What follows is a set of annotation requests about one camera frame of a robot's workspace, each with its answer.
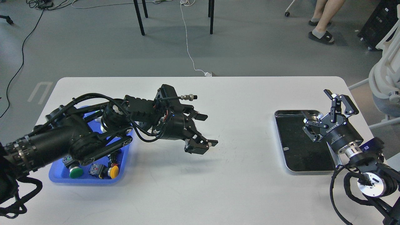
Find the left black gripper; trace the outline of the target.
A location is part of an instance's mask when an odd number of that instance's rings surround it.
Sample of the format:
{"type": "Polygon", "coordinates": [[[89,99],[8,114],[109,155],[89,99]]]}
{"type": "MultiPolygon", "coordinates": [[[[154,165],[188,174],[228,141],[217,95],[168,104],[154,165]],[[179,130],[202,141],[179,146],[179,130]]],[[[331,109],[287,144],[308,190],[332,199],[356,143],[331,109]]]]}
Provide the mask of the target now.
{"type": "Polygon", "coordinates": [[[185,108],[184,113],[169,111],[161,139],[185,140],[186,153],[204,155],[210,147],[216,146],[218,141],[203,137],[196,130],[193,119],[205,121],[207,118],[207,114],[201,114],[194,108],[185,108]]]}

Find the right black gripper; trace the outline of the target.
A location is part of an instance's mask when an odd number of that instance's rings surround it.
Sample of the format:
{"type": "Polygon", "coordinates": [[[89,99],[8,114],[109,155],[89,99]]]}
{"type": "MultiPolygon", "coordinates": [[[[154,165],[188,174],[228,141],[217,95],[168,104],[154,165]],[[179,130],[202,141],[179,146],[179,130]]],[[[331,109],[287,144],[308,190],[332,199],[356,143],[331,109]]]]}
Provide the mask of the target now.
{"type": "Polygon", "coordinates": [[[331,110],[320,122],[304,119],[303,131],[312,142],[326,141],[336,154],[342,154],[345,145],[353,142],[358,145],[364,141],[361,135],[348,121],[348,117],[359,114],[359,110],[348,95],[333,94],[325,89],[324,93],[331,100],[331,110]]]}

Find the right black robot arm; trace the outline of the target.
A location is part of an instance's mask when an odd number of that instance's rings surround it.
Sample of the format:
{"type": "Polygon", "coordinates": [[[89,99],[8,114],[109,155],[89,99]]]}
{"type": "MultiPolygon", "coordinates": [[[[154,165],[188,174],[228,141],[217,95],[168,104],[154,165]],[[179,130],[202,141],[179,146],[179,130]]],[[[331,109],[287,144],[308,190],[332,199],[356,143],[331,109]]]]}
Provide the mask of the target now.
{"type": "Polygon", "coordinates": [[[382,200],[399,190],[400,181],[399,172],[384,164],[384,142],[374,137],[364,143],[348,120],[359,113],[349,96],[333,94],[327,89],[324,93],[331,100],[330,112],[316,119],[304,112],[303,131],[313,142],[324,140],[335,154],[344,153],[349,158],[346,165],[336,166],[331,178],[330,199],[334,211],[345,224],[350,224],[336,208],[333,198],[334,181],[343,169],[347,169],[344,177],[346,195],[360,205],[374,206],[384,216],[384,225],[398,225],[399,200],[393,206],[382,200]]]}

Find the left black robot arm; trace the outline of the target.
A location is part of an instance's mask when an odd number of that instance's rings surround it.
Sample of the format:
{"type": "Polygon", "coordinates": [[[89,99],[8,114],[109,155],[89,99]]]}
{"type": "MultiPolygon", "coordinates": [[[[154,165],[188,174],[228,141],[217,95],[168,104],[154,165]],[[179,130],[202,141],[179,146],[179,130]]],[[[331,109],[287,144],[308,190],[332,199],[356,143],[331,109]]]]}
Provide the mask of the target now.
{"type": "Polygon", "coordinates": [[[70,156],[72,163],[86,166],[129,145],[134,130],[144,142],[159,139],[183,140],[184,151],[203,155],[218,144],[202,136],[194,120],[205,121],[190,104],[196,95],[177,95],[173,86],[163,84],[154,100],[126,95],[123,99],[99,93],[73,98],[46,115],[46,123],[14,142],[1,145],[1,216],[14,219],[27,212],[25,203],[37,195],[43,184],[29,177],[30,172],[70,156]]]}

